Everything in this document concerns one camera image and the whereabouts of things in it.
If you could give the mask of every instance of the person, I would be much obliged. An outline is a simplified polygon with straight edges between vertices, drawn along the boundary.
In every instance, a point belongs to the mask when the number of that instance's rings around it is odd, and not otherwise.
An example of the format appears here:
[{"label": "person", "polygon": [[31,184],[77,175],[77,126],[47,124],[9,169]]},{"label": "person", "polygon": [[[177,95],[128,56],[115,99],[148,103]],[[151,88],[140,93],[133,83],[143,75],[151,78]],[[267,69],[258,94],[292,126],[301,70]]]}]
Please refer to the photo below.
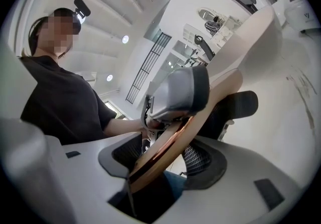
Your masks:
[{"label": "person", "polygon": [[[140,120],[118,120],[82,76],[58,65],[81,30],[74,12],[56,9],[34,22],[29,33],[31,57],[21,61],[37,81],[21,119],[38,126],[62,145],[89,142],[128,132],[147,132]],[[156,121],[147,119],[151,128]]]}]

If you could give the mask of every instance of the black fisheye border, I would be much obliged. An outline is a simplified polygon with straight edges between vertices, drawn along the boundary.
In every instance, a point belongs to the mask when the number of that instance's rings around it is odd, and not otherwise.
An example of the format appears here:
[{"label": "black fisheye border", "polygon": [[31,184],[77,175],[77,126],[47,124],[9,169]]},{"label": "black fisheye border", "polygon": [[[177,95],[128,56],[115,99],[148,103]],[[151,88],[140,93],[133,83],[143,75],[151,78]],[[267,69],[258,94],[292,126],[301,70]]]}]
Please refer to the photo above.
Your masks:
[{"label": "black fisheye border", "polygon": [[[319,0],[308,0],[314,9],[319,21],[321,19],[321,4]],[[2,25],[10,8],[15,0],[1,0],[0,1],[0,23]],[[304,222],[312,222],[319,219],[318,199],[321,196],[321,168],[319,168],[315,178],[313,179],[310,187],[307,189],[302,198],[298,201],[295,207],[286,215],[280,223],[291,223],[294,221],[304,220]],[[41,223],[42,221],[25,205],[18,193],[6,179],[2,168],[0,169],[0,180],[2,186],[2,219],[10,219],[11,222],[18,222],[20,220],[33,220],[33,223]]]}]

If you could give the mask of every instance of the wooden board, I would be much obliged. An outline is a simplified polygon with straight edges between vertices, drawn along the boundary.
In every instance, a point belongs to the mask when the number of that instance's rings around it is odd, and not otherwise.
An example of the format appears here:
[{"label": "wooden board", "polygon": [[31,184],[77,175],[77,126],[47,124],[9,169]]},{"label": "wooden board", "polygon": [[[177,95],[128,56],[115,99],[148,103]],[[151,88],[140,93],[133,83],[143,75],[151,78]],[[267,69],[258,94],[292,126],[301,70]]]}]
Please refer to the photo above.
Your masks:
[{"label": "wooden board", "polygon": [[194,139],[214,106],[229,94],[236,93],[242,81],[242,75],[238,69],[233,69],[214,80],[210,84],[211,90],[206,107],[190,117],[185,125],[172,124],[137,160],[129,176],[131,192],[141,190],[165,171]]}]

